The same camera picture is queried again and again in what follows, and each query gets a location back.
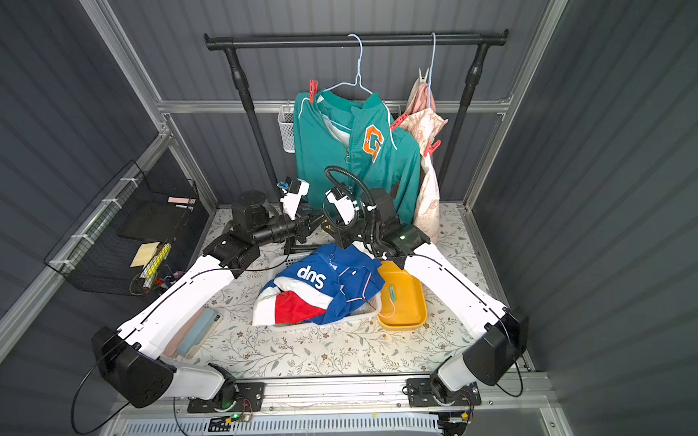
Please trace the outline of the blue red white jacket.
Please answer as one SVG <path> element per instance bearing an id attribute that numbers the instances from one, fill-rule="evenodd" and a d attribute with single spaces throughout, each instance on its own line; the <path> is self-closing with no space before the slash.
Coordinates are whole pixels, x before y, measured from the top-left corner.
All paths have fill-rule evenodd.
<path id="1" fill-rule="evenodd" d="M 343 320 L 385 286 L 381 261 L 354 245 L 322 245 L 274 275 L 254 302 L 252 325 Z"/>

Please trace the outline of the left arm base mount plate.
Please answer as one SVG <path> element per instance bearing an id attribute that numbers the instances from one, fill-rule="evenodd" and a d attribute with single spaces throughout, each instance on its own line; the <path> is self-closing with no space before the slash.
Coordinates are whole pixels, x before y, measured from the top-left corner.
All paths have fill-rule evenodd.
<path id="1" fill-rule="evenodd" d="M 225 383 L 211 400 L 194 398 L 187 406 L 188 413 L 242 413 L 260 412 L 265 394 L 264 383 Z"/>

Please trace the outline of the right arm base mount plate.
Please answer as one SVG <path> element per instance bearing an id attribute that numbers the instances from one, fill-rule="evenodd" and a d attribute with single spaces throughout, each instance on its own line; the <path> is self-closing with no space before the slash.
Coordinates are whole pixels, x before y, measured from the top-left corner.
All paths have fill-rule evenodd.
<path id="1" fill-rule="evenodd" d="M 409 378 L 402 388 L 402 393 L 412 408 L 475 407 L 482 404 L 477 383 L 470 383 L 461 390 L 452 392 L 436 379 Z"/>

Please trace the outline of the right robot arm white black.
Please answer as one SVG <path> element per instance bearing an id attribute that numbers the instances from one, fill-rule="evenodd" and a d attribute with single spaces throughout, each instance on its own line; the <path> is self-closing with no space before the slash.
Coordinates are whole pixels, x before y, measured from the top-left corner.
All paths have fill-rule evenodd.
<path id="1" fill-rule="evenodd" d="M 414 225 L 403 225 L 382 189 L 355 198 L 344 186 L 330 189 L 325 201 L 336 212 L 325 218 L 330 234 L 344 245 L 365 243 L 374 258 L 393 262 L 424 284 L 467 329 L 473 343 L 440 364 L 430 376 L 434 400 L 454 403 L 474 396 L 477 384 L 496 386 L 525 353 L 528 318 L 519 308 L 482 291 L 450 263 Z"/>

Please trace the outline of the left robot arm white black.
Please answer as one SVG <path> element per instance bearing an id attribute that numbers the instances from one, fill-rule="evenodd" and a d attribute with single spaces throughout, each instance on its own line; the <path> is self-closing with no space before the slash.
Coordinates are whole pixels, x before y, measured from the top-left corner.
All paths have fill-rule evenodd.
<path id="1" fill-rule="evenodd" d="M 131 405 L 145 408 L 162 398 L 208 401 L 219 410 L 236 403 L 236 379 L 216 364 L 197 366 L 165 359 L 167 345 L 215 294 L 230 285 L 269 243 L 303 242 L 324 216 L 296 194 L 272 215 L 258 191 L 243 193 L 233 218 L 184 275 L 140 314 L 118 329 L 100 329 L 92 338 L 101 377 Z"/>

